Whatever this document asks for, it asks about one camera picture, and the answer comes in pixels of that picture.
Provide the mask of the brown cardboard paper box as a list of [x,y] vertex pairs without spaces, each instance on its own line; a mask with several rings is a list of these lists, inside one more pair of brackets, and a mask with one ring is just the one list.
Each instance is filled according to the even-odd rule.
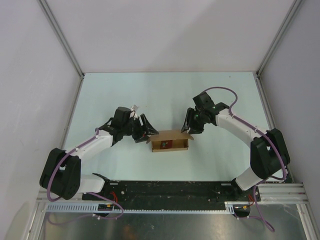
[[163,130],[151,135],[146,144],[151,144],[153,153],[186,151],[189,149],[189,140],[193,141],[194,138],[187,132]]

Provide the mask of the small red packet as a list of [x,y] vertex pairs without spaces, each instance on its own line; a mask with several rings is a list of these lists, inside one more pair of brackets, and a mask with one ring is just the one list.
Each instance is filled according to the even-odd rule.
[[173,146],[173,140],[163,140],[160,142],[160,149],[171,149]]

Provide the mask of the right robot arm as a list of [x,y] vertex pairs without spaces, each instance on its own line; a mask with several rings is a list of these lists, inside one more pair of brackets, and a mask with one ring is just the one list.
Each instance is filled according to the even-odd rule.
[[243,141],[250,150],[249,167],[232,180],[231,196],[242,201],[249,189],[273,178],[282,171],[281,181],[287,177],[286,166],[291,162],[283,134],[277,128],[267,130],[240,118],[232,112],[232,107],[214,103],[203,91],[193,98],[194,107],[187,109],[181,132],[190,135],[202,134],[206,124],[227,130]]

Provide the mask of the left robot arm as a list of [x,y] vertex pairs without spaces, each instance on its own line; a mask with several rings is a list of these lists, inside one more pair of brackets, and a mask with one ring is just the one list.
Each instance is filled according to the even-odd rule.
[[118,107],[114,116],[94,130],[94,135],[70,150],[52,149],[47,157],[39,184],[46,189],[50,202],[69,200],[76,194],[93,193],[98,199],[110,196],[108,178],[98,174],[83,174],[82,166],[102,151],[113,147],[124,137],[135,143],[146,142],[159,132],[145,114],[137,115],[134,108]]

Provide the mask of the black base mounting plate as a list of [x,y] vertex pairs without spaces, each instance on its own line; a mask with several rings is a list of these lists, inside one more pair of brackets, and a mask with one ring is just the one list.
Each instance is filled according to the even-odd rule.
[[97,193],[119,202],[135,197],[186,197],[207,198],[217,202],[245,202],[256,198],[261,200],[258,188],[241,190],[234,181],[133,181],[107,180]]

